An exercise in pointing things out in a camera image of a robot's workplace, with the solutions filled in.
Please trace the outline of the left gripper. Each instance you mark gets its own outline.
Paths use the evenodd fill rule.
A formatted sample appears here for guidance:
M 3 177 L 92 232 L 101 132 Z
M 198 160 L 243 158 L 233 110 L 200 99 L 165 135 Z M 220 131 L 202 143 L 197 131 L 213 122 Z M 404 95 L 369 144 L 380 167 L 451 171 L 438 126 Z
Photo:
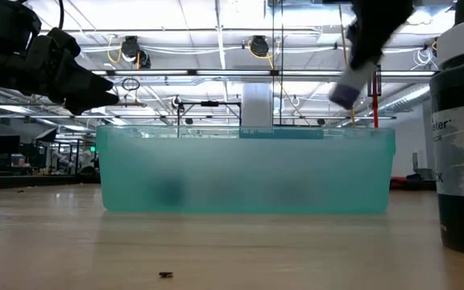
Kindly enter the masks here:
M 18 74 L 18 91 L 25 95 L 47 97 L 63 97 L 64 93 L 92 93 L 66 98 L 64 107 L 73 115 L 117 104 L 117 95 L 105 93 L 112 89 L 113 83 L 75 61 L 80 52 L 76 40 L 59 28 L 37 36 L 27 50 L 23 72 Z

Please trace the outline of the purple food coloring bottle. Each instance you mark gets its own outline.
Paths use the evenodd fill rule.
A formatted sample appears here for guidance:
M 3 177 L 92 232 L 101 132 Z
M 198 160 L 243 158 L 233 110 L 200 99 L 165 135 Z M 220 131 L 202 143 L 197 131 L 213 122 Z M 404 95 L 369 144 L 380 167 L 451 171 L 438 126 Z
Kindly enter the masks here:
M 341 77 L 331 91 L 329 100 L 345 110 L 352 110 L 360 92 L 372 78 L 376 69 L 377 65 L 372 62 L 365 63 L 356 70 L 348 66 L 343 70 Z

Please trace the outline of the black computer monitor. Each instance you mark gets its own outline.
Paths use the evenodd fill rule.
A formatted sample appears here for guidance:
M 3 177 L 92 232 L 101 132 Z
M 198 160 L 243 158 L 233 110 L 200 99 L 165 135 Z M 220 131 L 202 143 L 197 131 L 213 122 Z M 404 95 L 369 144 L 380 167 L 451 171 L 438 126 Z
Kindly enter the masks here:
M 0 154 L 14 154 L 20 151 L 19 135 L 0 135 Z

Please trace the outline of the black light hood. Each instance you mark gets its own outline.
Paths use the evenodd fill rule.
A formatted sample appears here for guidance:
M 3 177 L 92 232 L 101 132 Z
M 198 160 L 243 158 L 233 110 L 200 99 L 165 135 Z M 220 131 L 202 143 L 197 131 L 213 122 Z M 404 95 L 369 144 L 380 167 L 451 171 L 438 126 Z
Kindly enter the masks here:
M 48 129 L 35 137 L 37 142 L 53 143 L 58 133 L 57 128 Z

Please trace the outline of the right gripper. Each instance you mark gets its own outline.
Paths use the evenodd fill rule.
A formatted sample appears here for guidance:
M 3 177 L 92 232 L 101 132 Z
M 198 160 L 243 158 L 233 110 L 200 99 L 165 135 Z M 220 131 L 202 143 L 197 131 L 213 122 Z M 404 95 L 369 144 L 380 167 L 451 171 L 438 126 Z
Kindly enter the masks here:
M 394 29 L 406 22 L 414 11 L 413 0 L 351 0 L 357 18 L 347 28 L 351 42 L 349 66 L 357 71 L 376 62 Z

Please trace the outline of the teal translucent plastic bin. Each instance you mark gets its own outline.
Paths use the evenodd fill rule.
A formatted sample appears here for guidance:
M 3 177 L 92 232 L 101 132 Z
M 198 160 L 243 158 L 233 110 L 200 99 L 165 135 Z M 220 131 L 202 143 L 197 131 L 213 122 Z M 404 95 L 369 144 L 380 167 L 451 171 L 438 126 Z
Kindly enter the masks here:
M 103 205 L 148 213 L 383 213 L 392 129 L 100 126 Z

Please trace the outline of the black metal gantry frame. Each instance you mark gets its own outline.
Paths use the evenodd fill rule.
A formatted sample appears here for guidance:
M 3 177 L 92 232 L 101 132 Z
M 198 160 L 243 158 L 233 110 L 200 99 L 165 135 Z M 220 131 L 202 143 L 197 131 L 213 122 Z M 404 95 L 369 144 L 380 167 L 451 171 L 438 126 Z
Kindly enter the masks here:
M 189 116 L 188 112 L 194 107 L 206 107 L 214 108 L 219 106 L 226 107 L 229 112 L 232 113 L 232 118 L 238 120 L 238 124 L 242 125 L 242 103 L 241 102 L 231 102 L 231 101 L 181 101 L 180 99 L 176 100 L 176 125 L 179 126 L 182 118 L 191 118 L 194 119 L 195 116 Z

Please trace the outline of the white building column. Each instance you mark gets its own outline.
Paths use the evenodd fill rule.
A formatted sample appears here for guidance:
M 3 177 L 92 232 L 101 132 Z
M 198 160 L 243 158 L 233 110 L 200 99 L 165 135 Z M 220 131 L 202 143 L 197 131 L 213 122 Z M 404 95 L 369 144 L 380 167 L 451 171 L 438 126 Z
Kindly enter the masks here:
M 268 83 L 242 86 L 242 126 L 265 127 L 273 124 L 273 96 Z

